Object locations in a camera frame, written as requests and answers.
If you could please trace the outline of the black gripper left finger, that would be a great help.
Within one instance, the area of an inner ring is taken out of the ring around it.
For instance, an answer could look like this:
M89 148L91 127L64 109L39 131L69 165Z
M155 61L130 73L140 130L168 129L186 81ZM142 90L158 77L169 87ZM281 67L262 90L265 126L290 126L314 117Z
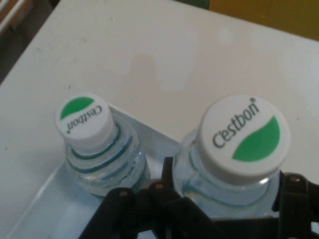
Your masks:
M212 221L172 187L172 157L164 159L160 180L135 193L111 190L93 216L93 238L136 239L151 231L157 239L210 239Z

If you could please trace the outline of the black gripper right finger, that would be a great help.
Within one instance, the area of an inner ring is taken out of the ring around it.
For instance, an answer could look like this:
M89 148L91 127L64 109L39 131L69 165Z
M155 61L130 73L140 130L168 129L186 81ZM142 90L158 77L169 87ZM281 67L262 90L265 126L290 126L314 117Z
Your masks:
M280 172L279 190L272 206L279 213L278 238L317 239L319 186L298 173Z

